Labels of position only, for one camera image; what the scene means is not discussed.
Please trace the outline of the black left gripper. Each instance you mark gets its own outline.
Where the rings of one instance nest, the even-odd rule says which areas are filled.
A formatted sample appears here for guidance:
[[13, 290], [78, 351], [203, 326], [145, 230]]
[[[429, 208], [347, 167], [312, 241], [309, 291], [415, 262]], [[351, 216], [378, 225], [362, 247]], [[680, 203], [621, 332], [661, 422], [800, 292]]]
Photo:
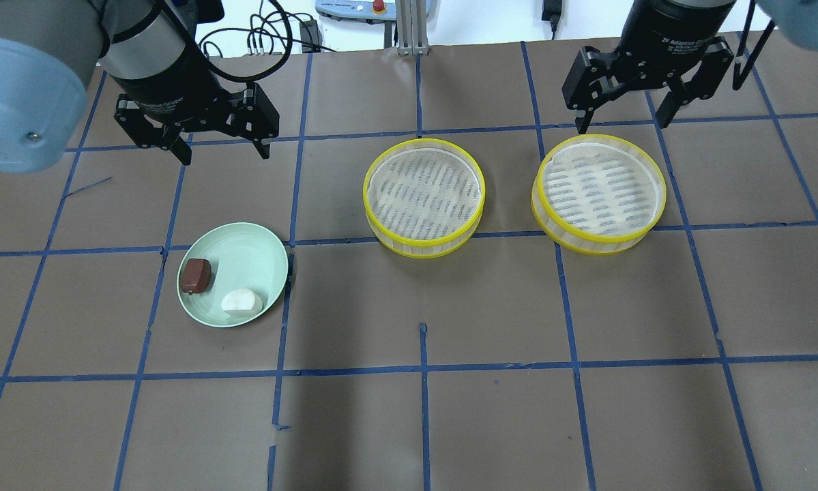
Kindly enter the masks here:
[[165, 148], [189, 166], [192, 149], [180, 133], [217, 131], [250, 140], [269, 159], [278, 110], [255, 82], [225, 90], [173, 15], [122, 12], [109, 36], [101, 65], [123, 90], [113, 118], [136, 146]]

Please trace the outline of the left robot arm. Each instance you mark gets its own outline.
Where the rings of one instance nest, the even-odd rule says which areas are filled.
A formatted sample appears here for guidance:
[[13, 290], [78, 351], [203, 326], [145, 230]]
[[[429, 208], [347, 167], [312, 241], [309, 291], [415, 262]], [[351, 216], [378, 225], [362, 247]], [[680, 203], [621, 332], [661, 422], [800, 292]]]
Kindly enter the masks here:
[[0, 171], [59, 161], [97, 65], [122, 89], [113, 118], [138, 148], [189, 165], [182, 134], [219, 132], [268, 158], [280, 114], [259, 81], [290, 52], [259, 74], [228, 74], [194, 40], [222, 15], [219, 1], [0, 1]]

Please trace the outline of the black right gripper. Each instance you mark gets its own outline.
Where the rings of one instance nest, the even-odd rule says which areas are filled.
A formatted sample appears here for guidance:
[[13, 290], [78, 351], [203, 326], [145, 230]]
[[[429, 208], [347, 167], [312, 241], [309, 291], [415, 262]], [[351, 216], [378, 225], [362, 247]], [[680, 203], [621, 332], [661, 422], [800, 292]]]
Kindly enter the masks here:
[[617, 46], [581, 47], [562, 94], [583, 136], [597, 108], [627, 92], [667, 87], [656, 112], [665, 130], [682, 105], [713, 96], [733, 61], [718, 34], [733, 1], [635, 1]]

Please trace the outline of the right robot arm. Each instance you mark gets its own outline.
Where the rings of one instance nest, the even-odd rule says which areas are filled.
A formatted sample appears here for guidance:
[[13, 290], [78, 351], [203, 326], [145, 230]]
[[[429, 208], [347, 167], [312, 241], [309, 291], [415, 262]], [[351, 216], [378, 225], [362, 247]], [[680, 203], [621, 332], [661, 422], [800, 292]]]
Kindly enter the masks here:
[[596, 110], [625, 93], [667, 88], [655, 114], [666, 128], [683, 106], [714, 96], [727, 74], [744, 84], [773, 31], [818, 52], [818, 1], [752, 1], [736, 48], [718, 33], [733, 1], [635, 1], [610, 53], [584, 46], [562, 85], [584, 134]]

